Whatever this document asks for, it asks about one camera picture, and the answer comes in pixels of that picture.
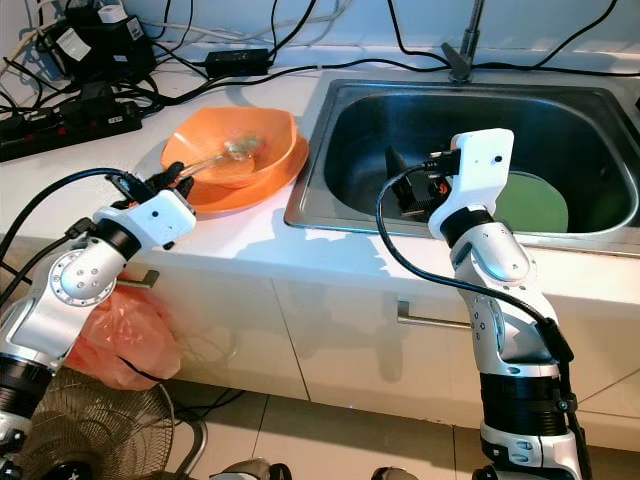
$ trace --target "red plastic bag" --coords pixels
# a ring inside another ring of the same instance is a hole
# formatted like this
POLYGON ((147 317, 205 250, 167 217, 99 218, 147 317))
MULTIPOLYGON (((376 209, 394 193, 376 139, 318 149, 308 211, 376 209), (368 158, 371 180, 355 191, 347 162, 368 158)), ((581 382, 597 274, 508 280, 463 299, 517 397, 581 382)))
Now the red plastic bag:
POLYGON ((170 317, 148 293, 117 287, 89 316, 65 365, 119 390, 146 390, 180 370, 170 317))

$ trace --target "white cabinet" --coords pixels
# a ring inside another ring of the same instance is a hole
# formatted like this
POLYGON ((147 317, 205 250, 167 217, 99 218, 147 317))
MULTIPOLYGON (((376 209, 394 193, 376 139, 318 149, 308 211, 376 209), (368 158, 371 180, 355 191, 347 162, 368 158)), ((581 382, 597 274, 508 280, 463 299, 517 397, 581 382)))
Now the white cabinet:
MULTIPOLYGON (((407 298, 312 283, 274 285, 312 401, 477 428, 482 405, 470 332, 398 323, 399 300, 408 300, 412 316, 468 323, 455 290, 425 284, 424 295, 407 298)), ((584 400, 580 418, 589 443, 639 450, 640 308, 551 301, 576 354, 572 382, 584 400)))
POLYGON ((177 378, 308 399, 270 279, 139 264, 126 276, 149 268, 182 349, 177 378))

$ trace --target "sink rim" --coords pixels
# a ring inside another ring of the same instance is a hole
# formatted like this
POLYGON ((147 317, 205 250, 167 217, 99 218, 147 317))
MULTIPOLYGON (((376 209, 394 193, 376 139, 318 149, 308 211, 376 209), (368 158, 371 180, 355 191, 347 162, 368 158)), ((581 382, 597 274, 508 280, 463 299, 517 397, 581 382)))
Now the sink rim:
MULTIPOLYGON (((626 140, 636 151, 637 158, 640 160, 640 133, 638 133, 615 96, 606 88, 480 83, 457 86, 442 82, 337 79, 333 80, 329 85, 311 137, 309 161, 302 173, 298 176, 291 198, 287 204, 285 222, 288 225, 377 234, 375 218, 370 214, 360 212, 342 202, 333 195, 326 183, 324 164, 331 139, 331 136, 328 134, 333 132, 340 114, 357 101, 370 96, 407 95, 411 94, 411 91, 415 91, 416 95, 447 96, 455 94, 457 96, 465 96, 469 94, 480 94, 481 96, 489 98, 494 96, 501 98, 513 98, 514 96, 523 98, 524 95, 525 98, 548 102, 573 115, 578 115, 581 119, 587 121, 596 131, 600 132, 601 127, 592 116, 576 110, 572 105, 563 104, 554 98, 548 98, 551 94, 595 94, 602 98, 608 115, 617 121, 617 125, 614 127, 625 134, 626 140), (362 90, 367 88, 374 90, 374 93, 364 95, 362 90), (319 189, 324 189, 326 192, 329 192, 332 201, 338 202, 343 213, 348 213, 348 217, 350 218, 344 218, 347 215, 337 217, 305 212, 305 203, 308 200, 309 193, 311 190, 319 189)), ((611 144, 610 139, 606 135, 602 135, 602 140, 611 150, 613 161, 618 167, 624 179, 625 186, 627 187, 632 204, 628 214, 626 214, 624 219, 617 225, 597 232, 516 232, 516 236, 521 242, 534 247, 588 251, 590 253, 607 253, 623 256, 640 256, 640 229, 630 225, 634 220, 634 223, 640 225, 639 178, 637 175, 634 176, 629 168, 628 162, 618 154, 615 144, 611 144)), ((636 167, 638 172, 640 172, 640 165, 636 167)), ((398 219, 386 219, 386 224, 389 231, 395 235, 432 238, 428 235, 426 225, 398 219)))

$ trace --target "fan grille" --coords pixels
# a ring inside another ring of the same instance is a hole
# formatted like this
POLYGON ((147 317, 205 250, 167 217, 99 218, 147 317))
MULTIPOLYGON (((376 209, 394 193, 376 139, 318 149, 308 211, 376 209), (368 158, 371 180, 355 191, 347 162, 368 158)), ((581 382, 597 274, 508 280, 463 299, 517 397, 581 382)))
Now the fan grille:
POLYGON ((40 480, 62 463, 91 466, 93 479, 159 478, 173 440, 173 410, 164 388, 113 390, 63 369, 33 416, 16 463, 40 480))

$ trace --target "faucet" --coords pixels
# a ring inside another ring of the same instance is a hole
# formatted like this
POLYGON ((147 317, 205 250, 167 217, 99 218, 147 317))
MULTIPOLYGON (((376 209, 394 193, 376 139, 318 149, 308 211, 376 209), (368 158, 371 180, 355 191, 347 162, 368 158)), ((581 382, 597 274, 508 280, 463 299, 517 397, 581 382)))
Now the faucet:
POLYGON ((473 64, 473 57, 476 54, 476 47, 480 38, 478 27, 483 8, 484 0, 474 0, 471 20, 469 20, 469 26, 464 30, 460 53, 456 52, 447 42, 441 45, 444 56, 447 57, 451 64, 449 80, 453 83, 465 84, 471 81, 471 65, 473 64))

